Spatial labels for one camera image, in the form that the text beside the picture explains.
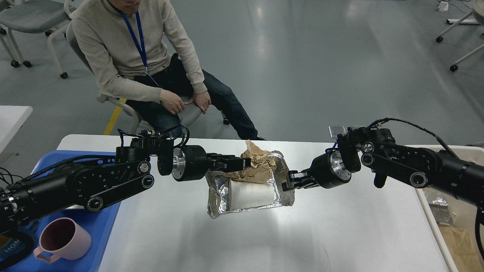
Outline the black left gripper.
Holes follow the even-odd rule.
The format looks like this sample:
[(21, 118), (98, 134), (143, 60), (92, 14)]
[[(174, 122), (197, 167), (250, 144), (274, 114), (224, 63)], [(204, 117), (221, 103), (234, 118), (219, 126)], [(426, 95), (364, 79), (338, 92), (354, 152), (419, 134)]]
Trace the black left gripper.
[(197, 145), (187, 145), (174, 149), (172, 176), (176, 181), (202, 179), (207, 170), (219, 172), (240, 172), (251, 166), (251, 159), (206, 153)]

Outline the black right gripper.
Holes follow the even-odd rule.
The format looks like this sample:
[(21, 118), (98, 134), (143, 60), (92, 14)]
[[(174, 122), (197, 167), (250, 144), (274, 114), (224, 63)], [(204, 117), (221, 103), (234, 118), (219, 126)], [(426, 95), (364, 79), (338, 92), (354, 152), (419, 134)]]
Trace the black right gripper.
[(282, 182), (284, 192), (301, 189), (314, 188), (334, 188), (347, 184), (351, 180), (352, 174), (343, 164), (340, 151), (332, 150), (313, 159), (308, 172), (297, 172), (289, 170), (286, 181)]

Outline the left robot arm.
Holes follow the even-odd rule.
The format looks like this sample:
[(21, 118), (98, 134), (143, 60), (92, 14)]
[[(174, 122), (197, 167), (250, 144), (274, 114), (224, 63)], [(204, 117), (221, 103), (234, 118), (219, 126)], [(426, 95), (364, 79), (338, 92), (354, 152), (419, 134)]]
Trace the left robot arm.
[(188, 131), (175, 144), (169, 132), (142, 130), (131, 134), (131, 144), (121, 144), (115, 155), (65, 159), (2, 188), (1, 233), (73, 205), (98, 212), (151, 188), (153, 156), (159, 174), (172, 175), (176, 181), (199, 180), (208, 170), (238, 172), (251, 165), (249, 158), (187, 145)]

